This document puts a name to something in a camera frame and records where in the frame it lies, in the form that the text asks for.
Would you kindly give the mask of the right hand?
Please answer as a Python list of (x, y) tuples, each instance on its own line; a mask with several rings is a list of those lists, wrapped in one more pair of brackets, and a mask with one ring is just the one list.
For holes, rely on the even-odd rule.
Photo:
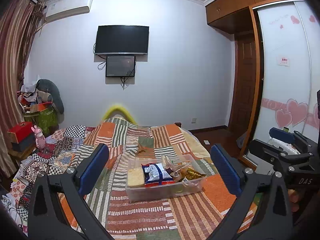
[(298, 201), (299, 201), (299, 193), (295, 190), (288, 190), (291, 211), (296, 212), (299, 209)]

